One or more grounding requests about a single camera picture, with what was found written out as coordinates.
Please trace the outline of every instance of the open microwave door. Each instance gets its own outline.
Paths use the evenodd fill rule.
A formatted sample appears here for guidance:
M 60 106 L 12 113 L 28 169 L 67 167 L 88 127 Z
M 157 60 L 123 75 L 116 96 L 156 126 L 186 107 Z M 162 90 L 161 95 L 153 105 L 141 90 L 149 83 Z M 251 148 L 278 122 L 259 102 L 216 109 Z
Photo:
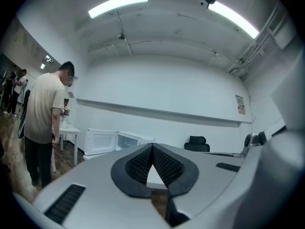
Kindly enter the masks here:
M 114 151 L 118 132 L 88 129 L 86 134 L 85 155 L 96 155 Z

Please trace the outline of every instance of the wooden floor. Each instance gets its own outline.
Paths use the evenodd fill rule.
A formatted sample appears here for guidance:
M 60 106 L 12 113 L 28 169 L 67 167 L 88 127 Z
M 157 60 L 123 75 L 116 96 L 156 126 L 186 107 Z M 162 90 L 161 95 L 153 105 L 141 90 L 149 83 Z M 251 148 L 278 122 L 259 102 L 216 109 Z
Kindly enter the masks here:
M 11 169 L 9 174 L 12 190 L 23 196 L 30 203 L 41 191 L 41 183 L 37 187 L 31 184 L 31 177 L 27 171 L 24 155 L 24 138 L 18 139 L 17 132 L 20 118 L 4 115 L 0 109 L 0 138 L 4 147 L 2 162 Z M 51 171 L 52 181 L 71 170 L 73 166 L 74 147 L 70 143 L 64 144 L 64 151 L 55 149 L 56 172 Z M 78 151 L 78 163 L 82 162 L 82 154 Z

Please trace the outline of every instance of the curved light fixture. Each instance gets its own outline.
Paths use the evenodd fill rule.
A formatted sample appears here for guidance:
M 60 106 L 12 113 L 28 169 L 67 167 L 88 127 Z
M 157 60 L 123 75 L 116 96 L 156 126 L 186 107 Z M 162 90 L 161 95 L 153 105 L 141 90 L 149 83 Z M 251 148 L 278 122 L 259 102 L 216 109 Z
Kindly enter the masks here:
M 101 13 L 105 13 L 107 11 L 116 9 L 121 6 L 138 3 L 138 2 L 147 2 L 147 1 L 148 0 L 109 0 L 89 10 L 88 13 L 91 18 L 94 18 L 100 15 Z
M 245 32 L 247 32 L 253 39 L 257 37 L 259 31 L 232 9 L 224 6 L 223 4 L 217 1 L 214 4 L 209 4 L 208 9 L 225 16 L 226 18 L 237 24 Z

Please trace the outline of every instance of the black pants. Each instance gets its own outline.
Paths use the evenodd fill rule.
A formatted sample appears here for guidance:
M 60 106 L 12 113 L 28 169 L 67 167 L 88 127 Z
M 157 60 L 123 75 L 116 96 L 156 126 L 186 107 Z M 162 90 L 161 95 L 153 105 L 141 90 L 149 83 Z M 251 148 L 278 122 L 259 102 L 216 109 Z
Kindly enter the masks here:
M 41 185 L 44 188 L 51 182 L 51 156 L 52 156 L 52 143 L 38 144 L 27 137 L 24 137 L 25 144 L 25 161 L 27 169 L 32 180 L 37 180 L 39 167 Z
M 4 107 L 5 108 L 8 107 L 9 98 L 10 98 L 10 95 L 11 95 L 11 88 L 12 88 L 12 86 L 6 86 L 5 89 L 4 89 L 3 98 L 4 98 Z
M 18 100 L 19 94 L 13 91 L 13 96 L 11 97 L 10 100 L 10 105 L 7 109 L 7 112 L 9 113 L 11 110 L 11 113 L 14 115 L 16 111 L 16 105 L 17 105 L 17 100 Z

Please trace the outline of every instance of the fluorescent light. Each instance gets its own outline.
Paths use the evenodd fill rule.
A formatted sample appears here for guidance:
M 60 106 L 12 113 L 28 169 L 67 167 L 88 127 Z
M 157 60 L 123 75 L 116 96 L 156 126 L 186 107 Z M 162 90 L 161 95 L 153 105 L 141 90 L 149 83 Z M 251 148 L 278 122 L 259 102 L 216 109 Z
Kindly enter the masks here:
M 223 4 L 219 2 L 215 2 L 214 4 L 209 4 L 208 8 L 212 11 L 215 11 L 216 13 L 225 16 L 226 18 L 237 24 L 240 28 L 242 28 L 245 32 L 247 32 L 252 38 L 255 38 L 258 35 L 259 33 L 258 30 L 252 24 L 250 24 L 238 13 L 224 6 Z
M 121 6 L 137 3 L 137 2 L 147 2 L 147 1 L 148 0 L 109 0 L 91 9 L 88 13 L 91 18 L 94 18 L 100 15 L 101 13 L 105 13 L 107 11 L 116 9 Z

